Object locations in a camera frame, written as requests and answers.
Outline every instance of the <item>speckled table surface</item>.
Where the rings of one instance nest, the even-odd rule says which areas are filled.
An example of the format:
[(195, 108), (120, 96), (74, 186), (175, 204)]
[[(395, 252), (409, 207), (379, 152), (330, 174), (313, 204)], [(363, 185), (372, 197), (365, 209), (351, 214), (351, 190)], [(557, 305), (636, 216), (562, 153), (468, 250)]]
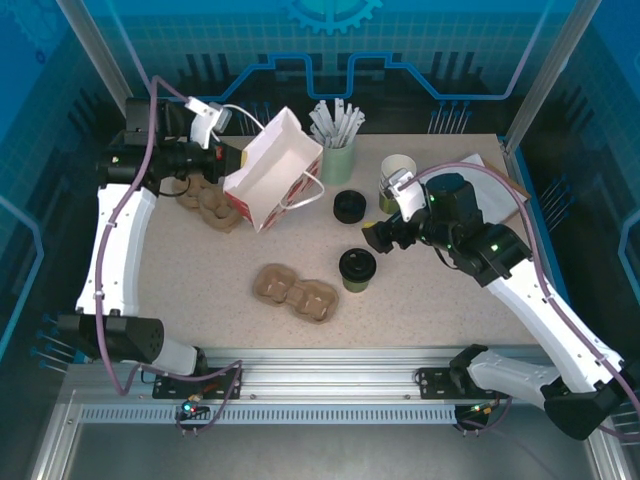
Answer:
[[(248, 140), (228, 142), (241, 147)], [(343, 288), (340, 255), (367, 246), (359, 225), (334, 218), (333, 197), (347, 188), (358, 190), (368, 203), (365, 222), (387, 218), (377, 205), (377, 182), (380, 163), (393, 153), (412, 157), (419, 171), (473, 153), (506, 171), (495, 135), (362, 135), (351, 181), (327, 187), (325, 197), (292, 211), (266, 233), (256, 234), (247, 222), (230, 234), (219, 233), (175, 200), (159, 198), (140, 266), (140, 316), (162, 319), (174, 338), (201, 347), (535, 343), (501, 302), (472, 278), (443, 266), (424, 246), (376, 254), (378, 270), (367, 290), (352, 294)], [(524, 238), (519, 218), (508, 225)], [(302, 279), (333, 285), (340, 303), (331, 321), (312, 325), (287, 308), (258, 302), (251, 287), (269, 263), (287, 265)]]

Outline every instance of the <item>cardboard egg carton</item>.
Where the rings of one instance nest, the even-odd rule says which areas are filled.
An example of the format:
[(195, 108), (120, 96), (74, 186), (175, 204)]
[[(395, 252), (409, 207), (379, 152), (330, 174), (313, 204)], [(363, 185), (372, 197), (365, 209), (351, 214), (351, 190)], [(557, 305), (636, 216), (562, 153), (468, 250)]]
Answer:
[(253, 282), (253, 295), (273, 307), (288, 305), (301, 320), (321, 325), (333, 316), (340, 297), (332, 286), (318, 280), (299, 280), (284, 265), (264, 267)]

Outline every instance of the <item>gear logo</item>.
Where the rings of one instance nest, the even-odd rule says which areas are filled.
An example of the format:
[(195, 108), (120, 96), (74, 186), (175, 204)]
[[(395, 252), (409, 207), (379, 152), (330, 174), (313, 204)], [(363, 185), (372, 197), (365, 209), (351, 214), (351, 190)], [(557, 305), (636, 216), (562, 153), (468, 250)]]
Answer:
[(0, 0), (0, 17), (11, 13), (22, 33), (38, 48), (55, 38), (59, 12), (55, 0)]
[(347, 33), (350, 27), (360, 28), (363, 19), (373, 18), (373, 10), (382, 7), (381, 0), (289, 0), (285, 9), (289, 20), (300, 27), (311, 27), (313, 33)]

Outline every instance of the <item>black cup lid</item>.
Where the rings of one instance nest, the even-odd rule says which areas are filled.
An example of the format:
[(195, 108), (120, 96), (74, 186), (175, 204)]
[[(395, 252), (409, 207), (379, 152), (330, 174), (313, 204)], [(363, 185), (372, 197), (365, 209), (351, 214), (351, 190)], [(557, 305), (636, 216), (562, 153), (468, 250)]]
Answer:
[(352, 248), (340, 257), (340, 274), (345, 280), (364, 283), (376, 273), (376, 259), (364, 248)]
[(333, 214), (342, 223), (358, 223), (364, 218), (367, 200), (355, 190), (344, 190), (333, 201)]

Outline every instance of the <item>green cup with black lid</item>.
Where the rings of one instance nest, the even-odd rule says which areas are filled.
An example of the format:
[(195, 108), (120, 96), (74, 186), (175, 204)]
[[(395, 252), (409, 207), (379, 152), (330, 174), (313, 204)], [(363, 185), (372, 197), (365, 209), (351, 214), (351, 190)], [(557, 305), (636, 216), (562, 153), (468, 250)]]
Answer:
[(360, 293), (376, 273), (376, 259), (364, 248), (352, 248), (340, 257), (339, 268), (344, 288)]

